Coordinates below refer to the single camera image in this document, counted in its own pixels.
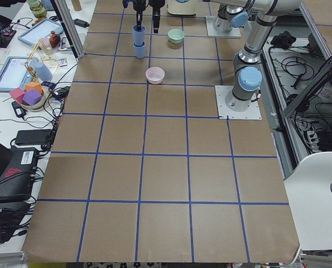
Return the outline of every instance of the brown bottle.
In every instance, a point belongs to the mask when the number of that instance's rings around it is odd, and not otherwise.
[[[60,42],[60,36],[57,35],[55,33],[55,31],[51,31],[50,33],[52,34],[52,36],[49,37],[49,43],[50,43],[50,45],[51,45],[51,47],[53,49],[53,48],[57,47],[57,45],[59,44],[59,42]]]

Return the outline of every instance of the tablet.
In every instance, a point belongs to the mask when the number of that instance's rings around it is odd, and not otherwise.
[[[61,24],[45,18],[21,34],[18,40],[32,46],[37,44],[40,38],[50,36],[51,31],[55,31],[55,33],[59,35],[63,32],[63,27]]]
[[[0,71],[0,92],[25,88],[32,81],[32,75],[25,67],[27,57],[8,57]]]

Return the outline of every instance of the orange block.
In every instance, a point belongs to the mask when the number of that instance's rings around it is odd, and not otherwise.
[[[25,89],[26,89],[26,92],[31,89],[35,89],[40,94],[43,94],[42,85],[41,85],[41,83],[38,83],[38,82],[29,82],[29,83],[25,84]]]

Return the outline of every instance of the white chair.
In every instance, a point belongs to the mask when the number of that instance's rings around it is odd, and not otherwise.
[[[332,152],[304,158],[285,180],[303,250],[332,250]]]

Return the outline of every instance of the light green bowl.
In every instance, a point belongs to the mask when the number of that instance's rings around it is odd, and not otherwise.
[[[182,43],[184,38],[184,32],[179,29],[172,29],[168,32],[168,40],[173,44]]]

